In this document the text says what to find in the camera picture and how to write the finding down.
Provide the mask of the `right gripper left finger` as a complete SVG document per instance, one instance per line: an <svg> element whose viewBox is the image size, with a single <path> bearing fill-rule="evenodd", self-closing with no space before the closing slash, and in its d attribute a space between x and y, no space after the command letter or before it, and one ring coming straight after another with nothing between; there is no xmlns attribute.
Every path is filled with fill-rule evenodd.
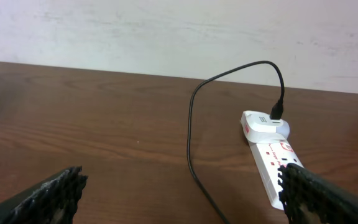
<svg viewBox="0 0 358 224"><path fill-rule="evenodd" d="M68 167L0 203L0 224L71 224L88 177Z"/></svg>

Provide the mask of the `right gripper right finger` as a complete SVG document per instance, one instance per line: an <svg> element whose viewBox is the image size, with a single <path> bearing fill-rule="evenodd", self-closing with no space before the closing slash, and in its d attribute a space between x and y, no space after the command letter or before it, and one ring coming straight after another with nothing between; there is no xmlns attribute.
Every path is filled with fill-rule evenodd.
<svg viewBox="0 0 358 224"><path fill-rule="evenodd" d="M278 193L289 223L358 224L358 197L305 168L278 168Z"/></svg>

